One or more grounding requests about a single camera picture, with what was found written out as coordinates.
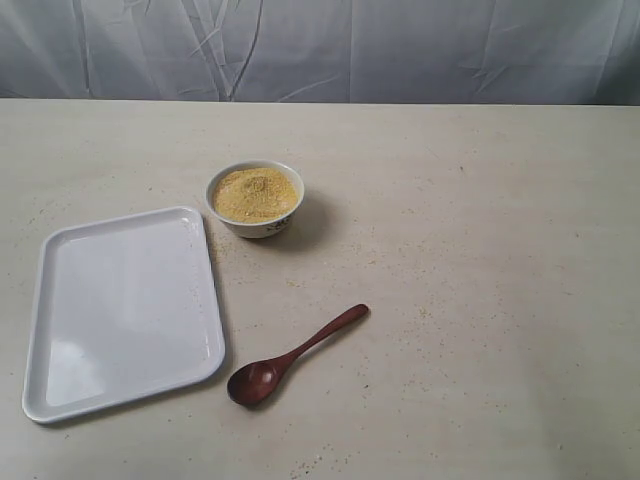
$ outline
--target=white backdrop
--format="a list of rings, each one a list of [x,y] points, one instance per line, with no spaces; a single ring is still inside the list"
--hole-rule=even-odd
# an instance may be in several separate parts
[[[640,104],[640,0],[0,0],[0,96]]]

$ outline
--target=cornmeal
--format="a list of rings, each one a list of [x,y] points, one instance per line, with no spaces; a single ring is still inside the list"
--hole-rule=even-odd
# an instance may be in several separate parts
[[[298,196],[289,179],[275,168],[238,170],[224,177],[213,192],[213,208],[242,223],[260,223],[293,210]]]

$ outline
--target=white tray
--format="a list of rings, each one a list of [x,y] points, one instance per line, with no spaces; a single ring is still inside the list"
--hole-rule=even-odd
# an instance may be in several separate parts
[[[196,383],[224,357],[204,225],[187,207],[43,244],[22,405],[49,423]]]

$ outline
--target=brown spoon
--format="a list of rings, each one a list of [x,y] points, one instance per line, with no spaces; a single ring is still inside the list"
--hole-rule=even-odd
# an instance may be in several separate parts
[[[289,367],[304,352],[329,335],[359,320],[369,312],[369,307],[360,304],[351,307],[342,315],[325,325],[318,333],[298,348],[280,357],[245,365],[231,375],[227,391],[231,400],[247,407],[256,405],[267,398],[278,386]]]

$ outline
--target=bowl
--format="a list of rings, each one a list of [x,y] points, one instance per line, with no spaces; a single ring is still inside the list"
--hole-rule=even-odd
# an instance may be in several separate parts
[[[273,220],[260,223],[236,222],[219,214],[213,207],[213,192],[215,192],[218,183],[231,172],[248,170],[250,168],[274,168],[282,172],[289,179],[293,185],[293,189],[296,191],[296,195],[298,196],[298,202],[296,205],[284,215],[274,218]],[[300,177],[294,169],[280,162],[273,162],[271,160],[250,160],[236,163],[220,170],[209,182],[205,195],[207,206],[209,207],[209,210],[211,210],[211,213],[213,213],[213,215],[225,224],[233,233],[244,238],[265,238],[281,232],[291,223],[293,214],[298,209],[304,198],[304,183],[302,182],[302,177]]]

